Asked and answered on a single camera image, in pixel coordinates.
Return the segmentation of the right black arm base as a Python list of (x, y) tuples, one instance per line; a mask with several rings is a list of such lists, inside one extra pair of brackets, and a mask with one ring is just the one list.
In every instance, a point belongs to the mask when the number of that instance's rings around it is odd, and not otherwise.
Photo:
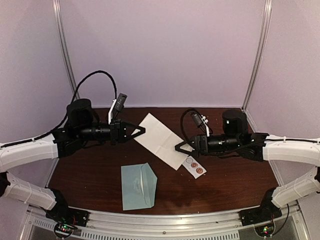
[(258, 207), (244, 209), (239, 212), (243, 226), (272, 221), (274, 218), (282, 216), (280, 208), (272, 203), (274, 190), (275, 188), (271, 188), (266, 191)]

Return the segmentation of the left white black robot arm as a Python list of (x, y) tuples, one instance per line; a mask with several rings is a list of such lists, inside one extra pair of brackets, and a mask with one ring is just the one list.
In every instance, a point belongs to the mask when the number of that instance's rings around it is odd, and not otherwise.
[(63, 194), (21, 180), (9, 169), (40, 160), (61, 159), (71, 156), (90, 141), (99, 145), (125, 143), (146, 132), (144, 127), (112, 117), (113, 111), (124, 107), (124, 97), (113, 100), (107, 122), (100, 121), (87, 98), (78, 99), (66, 107), (64, 127), (52, 130), (46, 136), (10, 142), (0, 147), (0, 195), (38, 206), (53, 213), (61, 222), (72, 218), (72, 211)]

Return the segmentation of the light blue envelope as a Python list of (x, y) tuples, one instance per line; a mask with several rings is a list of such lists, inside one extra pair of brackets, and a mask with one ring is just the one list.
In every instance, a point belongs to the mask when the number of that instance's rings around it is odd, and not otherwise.
[[(143, 173), (144, 197), (140, 186)], [(121, 167), (121, 195), (124, 211), (149, 209), (155, 205), (158, 178), (148, 163)]]

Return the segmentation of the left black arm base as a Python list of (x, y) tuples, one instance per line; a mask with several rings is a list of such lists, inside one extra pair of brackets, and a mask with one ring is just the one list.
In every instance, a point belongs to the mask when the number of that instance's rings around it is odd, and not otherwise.
[(69, 226), (86, 227), (89, 212), (69, 207), (63, 194), (57, 189), (51, 189), (55, 197), (55, 205), (51, 210), (44, 210), (46, 217), (57, 223), (67, 224)]

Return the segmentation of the white paper sheet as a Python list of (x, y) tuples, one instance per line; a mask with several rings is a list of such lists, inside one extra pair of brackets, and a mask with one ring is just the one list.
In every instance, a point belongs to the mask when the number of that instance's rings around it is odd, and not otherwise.
[(183, 139), (151, 113), (145, 116), (139, 126), (145, 128), (145, 133), (134, 140), (174, 170), (178, 170), (188, 157), (187, 154), (175, 150), (175, 146), (182, 143)]

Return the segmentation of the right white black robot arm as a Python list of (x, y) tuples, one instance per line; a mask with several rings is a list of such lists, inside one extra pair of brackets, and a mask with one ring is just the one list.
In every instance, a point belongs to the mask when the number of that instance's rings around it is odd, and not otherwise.
[(223, 133), (214, 135), (208, 119), (196, 109), (187, 109), (197, 128), (203, 134), (175, 146), (175, 150), (192, 157), (214, 156), (220, 159), (236, 153), (252, 161), (288, 161), (310, 164), (313, 168), (303, 176), (268, 190), (259, 207), (250, 211), (254, 217), (266, 221), (280, 213), (281, 207), (320, 191), (320, 140), (288, 138), (248, 130), (247, 115), (240, 110), (229, 109), (222, 114)]

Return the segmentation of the beige decorated letter paper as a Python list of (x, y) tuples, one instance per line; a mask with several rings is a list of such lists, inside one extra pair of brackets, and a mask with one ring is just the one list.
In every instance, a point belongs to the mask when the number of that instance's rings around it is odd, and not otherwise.
[(143, 180), (143, 171), (142, 170), (140, 170), (140, 188), (141, 188), (142, 196), (145, 197), (144, 180)]

